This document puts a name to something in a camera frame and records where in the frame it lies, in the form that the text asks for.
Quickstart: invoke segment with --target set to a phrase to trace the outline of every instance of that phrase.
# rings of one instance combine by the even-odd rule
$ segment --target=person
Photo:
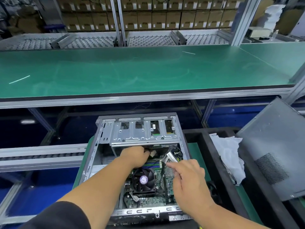
[[[56,203],[24,223],[20,229],[101,229],[114,210],[122,185],[134,168],[144,165],[149,152],[142,146],[122,151],[104,169],[71,190]],[[177,204],[202,228],[266,228],[214,203],[196,160],[169,162],[174,169],[173,191]]]

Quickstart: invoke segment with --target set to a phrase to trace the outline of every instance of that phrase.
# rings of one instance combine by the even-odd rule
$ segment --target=hand
[[[200,217],[199,212],[215,205],[204,180],[205,171],[197,160],[168,162],[166,165],[174,169],[173,192],[183,212],[196,220],[196,217]]]
[[[121,159],[124,159],[131,168],[139,168],[145,164],[150,155],[149,151],[144,152],[142,146],[133,146],[123,149],[120,155]]]

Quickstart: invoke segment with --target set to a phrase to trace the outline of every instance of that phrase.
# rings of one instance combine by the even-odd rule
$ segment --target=black sleeve
[[[52,204],[19,229],[91,229],[85,213],[71,202]]]

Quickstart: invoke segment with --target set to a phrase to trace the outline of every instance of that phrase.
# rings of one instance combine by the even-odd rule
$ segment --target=white line marking
[[[194,53],[190,53],[190,52],[186,52],[186,51],[182,51],[182,52],[195,55]]]
[[[28,76],[26,76],[26,77],[23,77],[23,78],[21,78],[21,79],[19,79],[19,80],[15,80],[15,81],[13,81],[13,82],[10,82],[9,84],[16,83],[16,82],[18,82],[18,81],[20,81],[20,80],[23,80],[23,79],[25,79],[25,78],[28,78],[28,77],[30,77],[30,75],[28,75]]]

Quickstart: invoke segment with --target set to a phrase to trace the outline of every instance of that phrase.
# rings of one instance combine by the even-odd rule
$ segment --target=person's left hand
[[[150,155],[149,151],[144,152],[142,146],[133,146],[123,149],[120,155],[132,168],[139,168],[145,164]]]

